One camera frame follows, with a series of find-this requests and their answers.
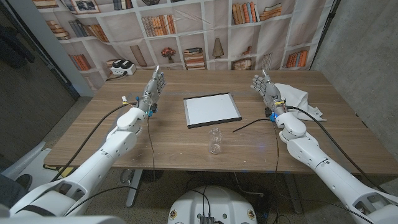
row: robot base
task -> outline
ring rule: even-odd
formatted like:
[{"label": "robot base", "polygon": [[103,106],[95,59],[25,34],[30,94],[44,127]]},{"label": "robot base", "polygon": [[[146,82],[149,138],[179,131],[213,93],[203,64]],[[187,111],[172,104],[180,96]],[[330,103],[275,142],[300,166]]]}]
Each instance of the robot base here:
[{"label": "robot base", "polygon": [[[194,190],[203,193],[205,186]],[[188,191],[174,202],[170,209],[168,224],[199,223],[203,213],[203,195]],[[219,186],[208,186],[205,191],[210,202],[211,217],[224,224],[245,223],[257,224],[257,218],[251,204],[240,194]],[[209,207],[205,199],[205,216]]]}]

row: bookshelf backdrop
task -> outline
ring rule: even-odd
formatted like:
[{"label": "bookshelf backdrop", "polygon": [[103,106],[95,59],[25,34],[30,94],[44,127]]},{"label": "bookshelf backdrop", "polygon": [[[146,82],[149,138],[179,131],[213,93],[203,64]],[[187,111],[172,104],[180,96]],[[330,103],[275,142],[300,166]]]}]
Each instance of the bookshelf backdrop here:
[{"label": "bookshelf backdrop", "polygon": [[96,91],[119,58],[137,69],[309,69],[333,0],[33,2]]}]

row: vase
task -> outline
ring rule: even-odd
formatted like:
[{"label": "vase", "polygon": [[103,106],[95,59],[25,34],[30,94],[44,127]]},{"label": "vase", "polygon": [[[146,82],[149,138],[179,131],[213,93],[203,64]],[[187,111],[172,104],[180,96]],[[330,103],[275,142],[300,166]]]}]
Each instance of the vase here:
[{"label": "vase", "polygon": [[221,46],[220,38],[216,38],[214,42],[213,57],[216,59],[224,55],[223,47]]}]

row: wooden table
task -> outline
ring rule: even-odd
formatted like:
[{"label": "wooden table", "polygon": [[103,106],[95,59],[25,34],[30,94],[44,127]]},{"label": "wooden table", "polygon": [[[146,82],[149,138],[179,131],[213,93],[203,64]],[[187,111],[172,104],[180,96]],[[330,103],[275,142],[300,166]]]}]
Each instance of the wooden table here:
[{"label": "wooden table", "polygon": [[[255,119],[264,118],[265,104],[250,84],[260,71],[231,70],[164,70],[167,85],[158,102],[159,112],[149,120],[150,134],[155,151],[155,167],[163,170],[208,170],[237,172],[274,172],[276,165],[275,132],[271,122],[254,123],[236,133],[232,130]],[[355,116],[340,94],[320,72],[269,72],[272,81],[292,85],[309,93],[308,102],[319,107],[323,125],[346,153],[368,174],[398,174],[398,163],[386,151],[375,135]],[[62,166],[109,111],[121,104],[121,96],[134,101],[141,96],[152,71],[136,71],[133,76],[105,83],[95,97],[77,117],[68,131],[45,158],[51,166]],[[231,92],[242,121],[214,125],[223,133],[222,153],[208,152],[208,132],[213,126],[187,128],[183,98]],[[86,146],[72,162],[82,164],[101,145],[107,132],[120,115],[115,112],[94,133]],[[338,152],[323,131],[312,121],[305,121],[308,132],[320,143],[320,147],[334,160],[352,173],[359,173]],[[288,152],[286,144],[279,140],[278,172],[312,173]],[[147,127],[138,137],[135,148],[114,164],[129,169],[152,169],[152,151]]]}]

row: picture frame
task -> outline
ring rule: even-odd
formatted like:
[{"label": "picture frame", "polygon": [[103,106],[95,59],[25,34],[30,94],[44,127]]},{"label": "picture frame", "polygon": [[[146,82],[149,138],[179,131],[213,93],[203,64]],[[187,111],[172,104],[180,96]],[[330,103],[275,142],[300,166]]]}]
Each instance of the picture frame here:
[{"label": "picture frame", "polygon": [[76,14],[100,13],[95,0],[70,0]]}]

